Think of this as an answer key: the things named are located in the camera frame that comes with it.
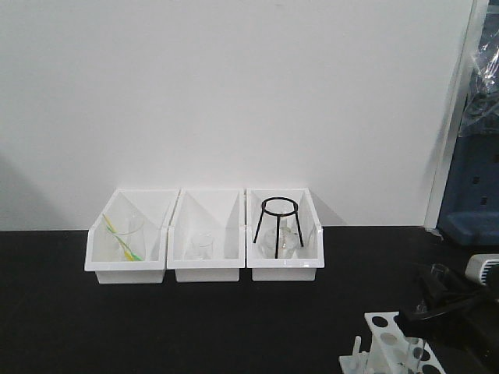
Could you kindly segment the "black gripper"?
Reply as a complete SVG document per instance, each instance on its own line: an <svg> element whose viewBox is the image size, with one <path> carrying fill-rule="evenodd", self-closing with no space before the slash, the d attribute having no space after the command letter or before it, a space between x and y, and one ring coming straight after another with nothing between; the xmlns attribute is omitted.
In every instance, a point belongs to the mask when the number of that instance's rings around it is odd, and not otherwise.
<svg viewBox="0 0 499 374"><path fill-rule="evenodd" d="M458 271L442 263L417 265L417 284L426 312L401 309L398 326L409 337L442 337L498 372L498 295L474 291Z"/></svg>

